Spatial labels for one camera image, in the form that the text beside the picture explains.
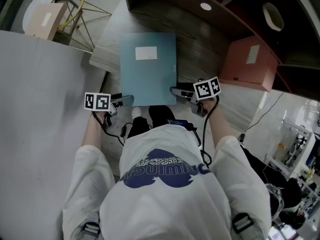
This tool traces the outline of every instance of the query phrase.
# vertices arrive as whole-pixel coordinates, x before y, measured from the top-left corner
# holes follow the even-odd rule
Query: white sneaker
[[[141,117],[141,116],[142,116],[142,112],[141,112],[140,107],[135,106],[135,107],[132,109],[132,112],[131,112],[132,120],[134,120],[135,118]]]

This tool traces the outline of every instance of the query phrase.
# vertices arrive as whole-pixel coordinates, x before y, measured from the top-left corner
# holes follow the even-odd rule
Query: round hole
[[[200,4],[201,8],[206,10],[206,11],[210,11],[211,10],[211,6],[205,2]]]

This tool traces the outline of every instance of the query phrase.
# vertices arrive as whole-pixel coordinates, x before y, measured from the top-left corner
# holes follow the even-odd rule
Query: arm
[[[115,185],[111,168],[101,152],[101,132],[101,126],[91,114],[82,147],[75,155],[70,187],[62,208],[65,240],[81,238],[88,213],[99,213],[107,193]]]
[[[206,100],[203,107],[210,111],[215,101]],[[233,131],[219,105],[209,118],[215,145],[211,170],[222,186],[230,204],[231,219],[247,213],[266,238],[271,228],[270,197],[262,180],[232,136]]]

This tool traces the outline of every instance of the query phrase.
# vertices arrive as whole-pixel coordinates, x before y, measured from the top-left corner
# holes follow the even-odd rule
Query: blue graphic print
[[[130,188],[137,189],[152,185],[155,177],[159,177],[170,187],[182,188],[193,182],[191,176],[208,173],[211,171],[204,163],[189,165],[180,157],[156,148],[127,171],[120,181]]]

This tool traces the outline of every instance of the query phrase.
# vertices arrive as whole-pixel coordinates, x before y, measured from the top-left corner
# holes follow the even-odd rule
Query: white label on box
[[[157,47],[136,47],[135,48],[135,59],[136,60],[156,60],[157,57]]]
[[[260,45],[251,46],[249,56],[246,61],[247,64],[255,64],[256,63],[259,49],[260,49]]]
[[[46,15],[44,16],[44,19],[42,21],[41,26],[45,27],[48,23],[48,20],[50,19],[52,13],[51,12],[47,12]]]

